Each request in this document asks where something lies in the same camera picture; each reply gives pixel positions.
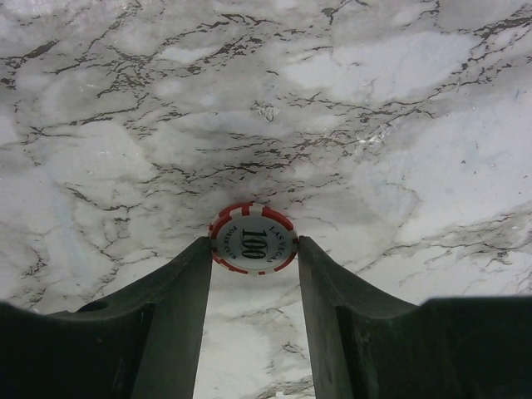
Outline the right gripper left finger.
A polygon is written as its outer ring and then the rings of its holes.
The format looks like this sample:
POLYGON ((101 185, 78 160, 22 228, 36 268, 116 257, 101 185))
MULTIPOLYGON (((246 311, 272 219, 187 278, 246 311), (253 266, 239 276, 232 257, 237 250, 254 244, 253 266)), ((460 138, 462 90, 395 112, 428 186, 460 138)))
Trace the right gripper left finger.
POLYGON ((1 305, 4 398, 190 398, 209 296, 210 242, 75 312, 1 305))

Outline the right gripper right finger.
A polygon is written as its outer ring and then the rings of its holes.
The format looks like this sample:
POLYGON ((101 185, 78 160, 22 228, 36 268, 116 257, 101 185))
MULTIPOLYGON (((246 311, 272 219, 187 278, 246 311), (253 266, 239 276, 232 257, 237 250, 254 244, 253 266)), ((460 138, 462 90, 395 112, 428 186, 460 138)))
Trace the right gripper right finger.
POLYGON ((531 300, 383 292, 301 237, 298 268, 319 398, 528 398, 531 300))

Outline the white red chip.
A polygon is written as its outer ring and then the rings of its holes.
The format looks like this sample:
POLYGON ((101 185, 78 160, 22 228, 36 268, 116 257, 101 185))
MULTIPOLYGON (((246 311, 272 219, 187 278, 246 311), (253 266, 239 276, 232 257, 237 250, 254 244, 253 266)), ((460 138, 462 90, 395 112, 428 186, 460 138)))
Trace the white red chip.
POLYGON ((231 272, 264 276, 286 268, 298 252, 293 223, 255 202, 230 205, 208 229, 214 261, 231 272))

